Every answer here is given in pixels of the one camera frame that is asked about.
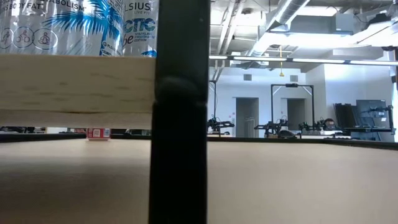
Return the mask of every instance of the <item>ceiling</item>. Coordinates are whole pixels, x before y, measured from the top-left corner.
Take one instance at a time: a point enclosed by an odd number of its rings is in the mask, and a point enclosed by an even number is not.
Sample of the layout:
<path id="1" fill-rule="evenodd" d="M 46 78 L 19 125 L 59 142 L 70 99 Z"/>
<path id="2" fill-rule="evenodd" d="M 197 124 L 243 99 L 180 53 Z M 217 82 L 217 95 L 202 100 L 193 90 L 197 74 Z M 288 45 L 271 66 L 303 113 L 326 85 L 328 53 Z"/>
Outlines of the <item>ceiling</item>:
<path id="1" fill-rule="evenodd" d="M 220 41 L 221 31 L 223 29 L 223 18 L 228 13 L 228 6 L 230 1 L 238 0 L 214 0 L 211 3 L 211 27 L 210 27 L 210 47 L 211 54 L 217 53 L 217 46 Z M 250 50 L 258 39 L 258 30 L 265 26 L 265 15 L 269 11 L 277 8 L 279 0 L 242 0 L 243 12 L 240 15 L 234 15 L 236 18 L 236 29 L 234 31 L 233 39 L 227 48 L 226 54 L 232 52 L 244 52 Z M 391 0 L 373 0 L 373 1 L 337 1 L 337 0 L 311 0 L 305 9 L 302 9 L 299 15 L 310 15 L 313 13 L 324 13 L 324 15 L 332 16 L 336 14 L 337 10 L 344 10 L 346 13 L 360 13 L 366 12 L 380 7 L 390 5 Z M 299 46 L 283 45 L 282 49 L 269 47 L 267 54 L 274 57 L 279 57 L 282 50 L 283 57 L 310 57 L 310 58 L 325 58 L 332 49 L 325 48 L 304 48 Z M 381 51 L 379 47 L 373 47 L 371 50 Z M 270 66 L 278 66 L 278 63 L 272 63 Z M 291 63 L 289 65 L 293 68 L 301 68 L 303 64 Z"/>

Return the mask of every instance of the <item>computer monitor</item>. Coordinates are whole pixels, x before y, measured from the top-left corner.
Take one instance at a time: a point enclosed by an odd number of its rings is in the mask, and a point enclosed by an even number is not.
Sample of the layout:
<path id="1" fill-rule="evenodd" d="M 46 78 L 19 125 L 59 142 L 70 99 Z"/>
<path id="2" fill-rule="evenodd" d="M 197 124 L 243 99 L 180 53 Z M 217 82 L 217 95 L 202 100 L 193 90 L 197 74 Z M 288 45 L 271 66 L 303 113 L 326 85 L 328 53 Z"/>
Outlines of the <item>computer monitor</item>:
<path id="1" fill-rule="evenodd" d="M 356 106 L 361 118 L 386 118 L 385 100 L 356 100 Z"/>

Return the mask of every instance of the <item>wooden shelf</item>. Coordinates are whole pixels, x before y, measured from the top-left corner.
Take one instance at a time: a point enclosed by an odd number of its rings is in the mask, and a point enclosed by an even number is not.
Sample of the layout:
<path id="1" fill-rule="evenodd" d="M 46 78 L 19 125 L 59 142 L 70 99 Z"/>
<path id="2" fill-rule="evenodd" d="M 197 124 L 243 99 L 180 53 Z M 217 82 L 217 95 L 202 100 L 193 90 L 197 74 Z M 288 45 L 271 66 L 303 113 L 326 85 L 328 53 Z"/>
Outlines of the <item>wooden shelf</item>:
<path id="1" fill-rule="evenodd" d="M 0 55 L 0 126 L 150 128 L 154 58 Z"/>

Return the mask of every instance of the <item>ceiling pipe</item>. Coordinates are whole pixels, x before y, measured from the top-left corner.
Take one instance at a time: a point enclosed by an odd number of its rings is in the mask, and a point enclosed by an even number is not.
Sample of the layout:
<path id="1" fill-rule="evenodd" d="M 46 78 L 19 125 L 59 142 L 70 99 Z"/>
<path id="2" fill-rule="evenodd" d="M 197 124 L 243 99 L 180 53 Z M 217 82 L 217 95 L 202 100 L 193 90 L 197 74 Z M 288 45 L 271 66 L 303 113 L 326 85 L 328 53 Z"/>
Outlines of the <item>ceiling pipe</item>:
<path id="1" fill-rule="evenodd" d="M 223 50 L 223 55 L 226 54 L 229 45 L 231 43 L 232 37 L 236 30 L 236 25 L 238 24 L 238 18 L 242 14 L 243 3 L 241 1 L 238 2 L 238 9 L 236 10 L 235 16 L 231 19 L 231 28 L 229 28 L 228 38 L 226 39 L 226 43 Z"/>
<path id="2" fill-rule="evenodd" d="M 279 27 L 281 25 L 288 24 L 296 17 L 299 9 L 305 7 L 310 0 L 280 0 L 278 8 L 275 10 L 275 14 L 267 21 L 266 33 L 257 41 L 253 48 L 248 52 L 247 56 L 260 57 L 268 49 L 272 37 L 270 37 L 269 31 Z"/>
<path id="3" fill-rule="evenodd" d="M 232 13 L 234 12 L 234 7 L 235 7 L 235 2 L 230 1 L 228 9 L 227 9 L 228 13 L 227 13 L 226 18 L 223 23 L 223 29 L 221 30 L 221 37 L 220 37 L 220 40 L 218 41 L 216 54 L 220 54 L 221 48 L 223 47 L 223 43 L 224 43 L 226 33 L 228 31 L 229 23 L 231 22 Z"/>

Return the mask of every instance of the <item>palm tree graphic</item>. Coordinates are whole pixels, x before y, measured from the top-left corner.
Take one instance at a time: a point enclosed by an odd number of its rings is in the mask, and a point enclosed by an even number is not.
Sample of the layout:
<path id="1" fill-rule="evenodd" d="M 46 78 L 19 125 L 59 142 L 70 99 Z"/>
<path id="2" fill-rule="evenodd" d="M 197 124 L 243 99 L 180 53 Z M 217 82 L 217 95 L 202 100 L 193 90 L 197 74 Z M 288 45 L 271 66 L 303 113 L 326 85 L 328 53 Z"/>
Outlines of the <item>palm tree graphic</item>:
<path id="1" fill-rule="evenodd" d="M 99 55 L 104 52 L 106 36 L 116 40 L 119 38 L 119 29 L 123 27 L 123 20 L 120 13 L 110 6 L 107 0 L 87 0 L 94 8 L 94 11 L 84 13 L 83 11 L 70 11 L 56 14 L 43 21 L 44 26 L 60 26 L 63 31 L 67 29 L 76 31 L 84 30 L 85 34 L 103 33 Z"/>

